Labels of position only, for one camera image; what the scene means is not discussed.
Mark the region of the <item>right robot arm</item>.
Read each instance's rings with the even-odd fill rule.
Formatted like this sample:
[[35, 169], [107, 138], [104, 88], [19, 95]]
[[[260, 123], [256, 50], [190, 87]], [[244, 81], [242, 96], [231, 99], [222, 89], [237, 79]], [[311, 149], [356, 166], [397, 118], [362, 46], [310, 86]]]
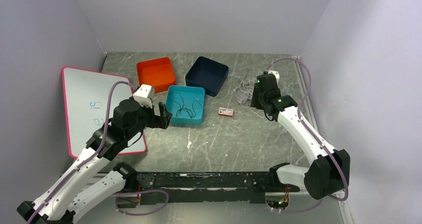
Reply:
[[262, 110], [269, 121], [280, 124], [304, 152], [310, 166], [298, 167], [282, 164], [269, 177], [269, 186], [281, 191], [286, 185], [305, 189], [310, 196], [320, 200], [344, 191], [348, 198], [350, 155], [325, 141], [302, 115], [299, 105], [289, 96], [281, 95], [274, 74], [264, 73], [254, 85], [252, 107]]

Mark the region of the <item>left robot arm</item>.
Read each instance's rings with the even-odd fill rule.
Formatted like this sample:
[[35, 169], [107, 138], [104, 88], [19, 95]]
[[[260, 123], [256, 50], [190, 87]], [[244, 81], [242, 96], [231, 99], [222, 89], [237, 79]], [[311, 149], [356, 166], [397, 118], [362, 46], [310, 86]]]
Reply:
[[153, 107], [143, 107], [135, 99], [123, 100], [111, 120], [94, 132], [72, 166], [43, 195], [24, 201], [17, 212], [29, 224], [75, 224], [88, 211], [118, 192], [139, 191], [137, 171], [125, 162], [116, 164], [101, 180], [86, 187], [137, 134], [146, 127], [166, 129], [172, 114], [159, 103], [160, 114]]

